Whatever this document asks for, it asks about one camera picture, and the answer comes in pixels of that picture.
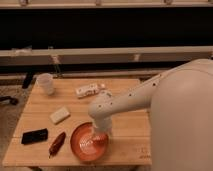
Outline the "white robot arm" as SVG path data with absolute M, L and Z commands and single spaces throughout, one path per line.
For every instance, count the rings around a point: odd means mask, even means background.
M 152 171 L 213 171 L 213 60 L 197 59 L 89 105 L 103 132 L 113 114 L 150 110 Z

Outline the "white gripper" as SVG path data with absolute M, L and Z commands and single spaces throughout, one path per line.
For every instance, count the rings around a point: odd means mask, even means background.
M 94 134 L 91 136 L 92 141 L 100 141 L 101 135 L 96 133 L 107 133 L 109 138 L 113 137 L 111 133 L 112 130 L 112 120 L 110 117 L 95 119 L 93 121 Z

